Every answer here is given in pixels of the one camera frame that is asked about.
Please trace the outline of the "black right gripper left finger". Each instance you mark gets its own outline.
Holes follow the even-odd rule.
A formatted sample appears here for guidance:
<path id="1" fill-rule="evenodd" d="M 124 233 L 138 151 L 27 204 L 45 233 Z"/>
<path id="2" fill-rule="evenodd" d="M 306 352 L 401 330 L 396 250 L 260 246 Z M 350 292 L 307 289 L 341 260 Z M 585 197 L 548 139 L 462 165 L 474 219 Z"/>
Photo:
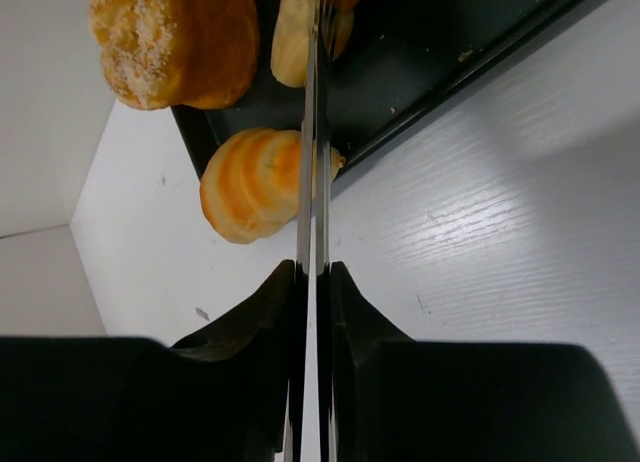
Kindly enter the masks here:
<path id="1" fill-rule="evenodd" d="M 166 346 L 5 337 L 5 461 L 292 461 L 295 268 Z"/>

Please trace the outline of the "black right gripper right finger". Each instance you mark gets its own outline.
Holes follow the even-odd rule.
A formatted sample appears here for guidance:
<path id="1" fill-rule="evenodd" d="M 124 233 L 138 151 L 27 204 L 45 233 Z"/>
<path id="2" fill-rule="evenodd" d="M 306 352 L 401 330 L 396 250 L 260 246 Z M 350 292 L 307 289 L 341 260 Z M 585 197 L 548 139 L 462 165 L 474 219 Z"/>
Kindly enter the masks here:
<path id="1" fill-rule="evenodd" d="M 626 461 L 612 385 L 570 344 L 410 338 L 330 275 L 334 461 Z"/>

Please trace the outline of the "metal tongs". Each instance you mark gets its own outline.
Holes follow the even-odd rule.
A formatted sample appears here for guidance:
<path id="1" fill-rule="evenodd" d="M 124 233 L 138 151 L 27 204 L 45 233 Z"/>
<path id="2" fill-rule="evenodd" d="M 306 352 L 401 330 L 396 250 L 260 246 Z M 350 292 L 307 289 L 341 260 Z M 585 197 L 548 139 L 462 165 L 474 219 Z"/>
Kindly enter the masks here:
<path id="1" fill-rule="evenodd" d="M 329 255 L 332 149 L 328 90 L 340 3 L 341 0 L 307 0 L 310 19 L 297 216 L 296 263 L 305 281 L 315 281 L 319 436 L 322 461 L 339 459 Z"/>

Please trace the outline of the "oval brown bread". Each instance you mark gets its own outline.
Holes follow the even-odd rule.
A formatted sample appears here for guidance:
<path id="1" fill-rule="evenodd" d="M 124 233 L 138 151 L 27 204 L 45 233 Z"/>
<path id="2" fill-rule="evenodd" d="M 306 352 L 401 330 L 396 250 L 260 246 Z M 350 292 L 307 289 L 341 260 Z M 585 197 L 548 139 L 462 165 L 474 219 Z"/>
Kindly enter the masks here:
<path id="1" fill-rule="evenodd" d="M 333 59 L 345 50 L 354 25 L 354 10 L 360 0 L 329 0 L 336 7 Z M 275 79 L 290 88 L 306 83 L 312 0 L 280 0 L 272 39 L 270 68 Z"/>

